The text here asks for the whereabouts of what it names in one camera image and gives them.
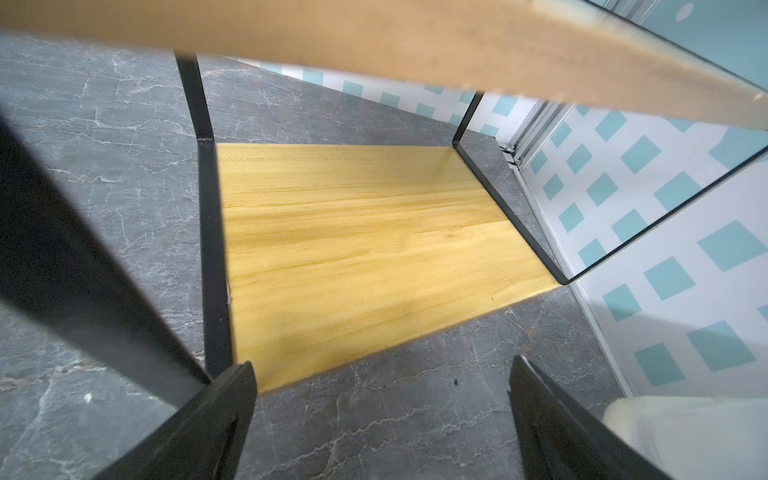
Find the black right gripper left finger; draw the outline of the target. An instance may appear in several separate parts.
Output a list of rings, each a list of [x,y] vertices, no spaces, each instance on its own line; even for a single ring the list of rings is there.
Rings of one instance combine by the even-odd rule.
[[[98,479],[232,479],[252,420],[252,365],[228,368]]]

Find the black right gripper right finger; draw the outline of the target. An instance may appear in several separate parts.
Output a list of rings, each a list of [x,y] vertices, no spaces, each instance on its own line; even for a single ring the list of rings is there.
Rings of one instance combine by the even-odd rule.
[[[666,479],[539,367],[513,359],[508,392],[527,479]]]

